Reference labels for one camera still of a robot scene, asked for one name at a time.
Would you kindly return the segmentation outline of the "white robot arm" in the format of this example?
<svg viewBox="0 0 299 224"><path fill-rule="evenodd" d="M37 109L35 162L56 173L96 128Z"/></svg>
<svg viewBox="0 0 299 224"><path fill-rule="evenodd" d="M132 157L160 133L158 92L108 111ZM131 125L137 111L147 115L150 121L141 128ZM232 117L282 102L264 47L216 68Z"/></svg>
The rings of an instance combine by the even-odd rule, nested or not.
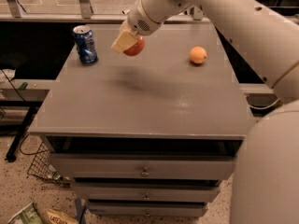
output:
<svg viewBox="0 0 299 224"><path fill-rule="evenodd" d="M238 151L231 224L299 224L299 26L255 0L137 0L112 48L132 47L188 6L201 8L282 101Z"/></svg>

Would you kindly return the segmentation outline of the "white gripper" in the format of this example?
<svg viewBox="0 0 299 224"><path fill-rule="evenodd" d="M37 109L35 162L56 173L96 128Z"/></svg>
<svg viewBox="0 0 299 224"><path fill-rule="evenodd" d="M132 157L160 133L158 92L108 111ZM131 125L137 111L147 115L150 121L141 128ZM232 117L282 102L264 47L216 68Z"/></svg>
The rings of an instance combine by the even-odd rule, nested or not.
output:
<svg viewBox="0 0 299 224"><path fill-rule="evenodd" d="M137 43L137 35L152 35L162 24L161 20L148 14L143 7L133 7L121 24L121 32L112 43L111 48L118 53L123 53Z"/></svg>

